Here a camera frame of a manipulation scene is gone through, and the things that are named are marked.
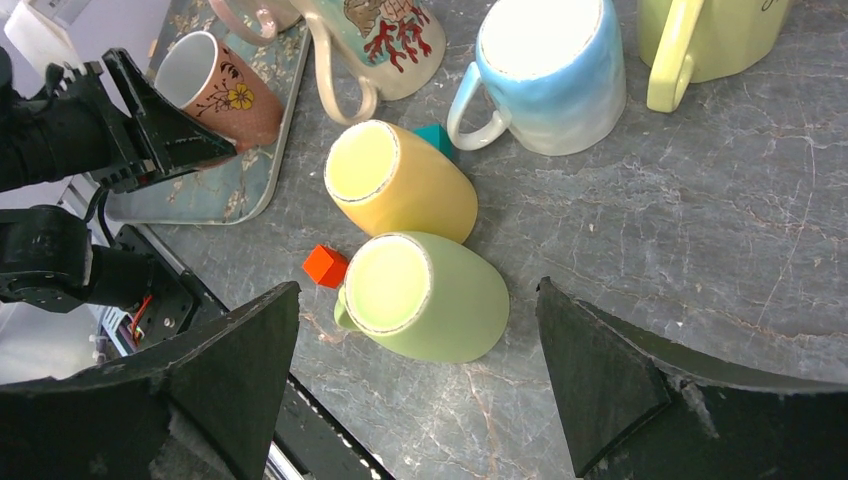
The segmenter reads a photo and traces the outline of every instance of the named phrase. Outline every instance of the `red wire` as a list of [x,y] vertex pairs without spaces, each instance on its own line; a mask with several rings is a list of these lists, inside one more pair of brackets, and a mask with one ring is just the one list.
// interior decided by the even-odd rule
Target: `red wire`
[[135,316],[133,317],[133,323],[132,325],[130,325],[130,333],[132,334],[133,339],[138,336],[135,329],[138,327],[138,322],[141,321],[141,316],[144,315],[144,311],[147,310],[147,306],[150,304],[151,300],[153,300],[153,295],[148,295],[147,297],[145,297],[144,301],[141,302],[141,308],[139,308],[138,311],[135,312]]

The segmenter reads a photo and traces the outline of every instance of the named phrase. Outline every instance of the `yellow mug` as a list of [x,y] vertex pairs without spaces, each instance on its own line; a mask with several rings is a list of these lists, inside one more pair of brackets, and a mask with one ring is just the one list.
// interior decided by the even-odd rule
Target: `yellow mug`
[[477,193],[435,147],[397,125],[369,120],[333,143],[324,185],[368,235],[416,231],[463,243],[477,220]]
[[689,83],[735,75],[777,41],[795,0],[639,0],[648,108],[673,112]]

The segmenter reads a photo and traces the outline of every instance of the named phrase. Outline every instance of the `brown mug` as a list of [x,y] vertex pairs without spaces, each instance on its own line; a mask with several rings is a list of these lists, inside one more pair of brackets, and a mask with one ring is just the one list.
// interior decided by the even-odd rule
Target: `brown mug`
[[227,137],[241,153],[277,141],[283,104],[235,52],[208,32],[171,48],[153,86],[197,122]]

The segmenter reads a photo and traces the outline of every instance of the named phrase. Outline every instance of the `red cube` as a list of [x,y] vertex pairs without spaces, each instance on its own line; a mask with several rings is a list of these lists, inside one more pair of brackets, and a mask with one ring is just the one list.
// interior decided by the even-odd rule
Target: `red cube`
[[344,255],[332,248],[318,245],[303,262],[303,270],[318,285],[338,288],[344,281],[347,265]]

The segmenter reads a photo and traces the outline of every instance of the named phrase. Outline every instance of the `light blue mug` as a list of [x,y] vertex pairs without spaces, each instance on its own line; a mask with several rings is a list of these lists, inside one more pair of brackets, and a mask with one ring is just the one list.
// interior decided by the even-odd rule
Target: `light blue mug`
[[[477,150],[507,129],[524,148],[570,155],[606,137],[626,103],[624,53],[611,0],[500,0],[483,20],[448,114],[451,141]],[[460,133],[480,85],[496,111]]]

